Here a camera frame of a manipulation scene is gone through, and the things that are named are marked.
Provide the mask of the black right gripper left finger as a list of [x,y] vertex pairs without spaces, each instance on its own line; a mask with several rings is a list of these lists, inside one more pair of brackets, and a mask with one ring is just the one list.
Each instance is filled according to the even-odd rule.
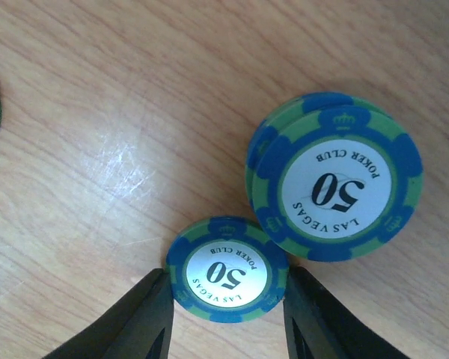
[[171,277],[154,269],[47,358],[167,358],[174,318]]

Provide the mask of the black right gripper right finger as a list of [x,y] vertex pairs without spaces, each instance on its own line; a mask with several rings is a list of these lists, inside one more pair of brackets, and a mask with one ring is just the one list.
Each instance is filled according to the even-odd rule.
[[290,268],[283,305],[290,358],[408,358],[361,322],[303,267]]

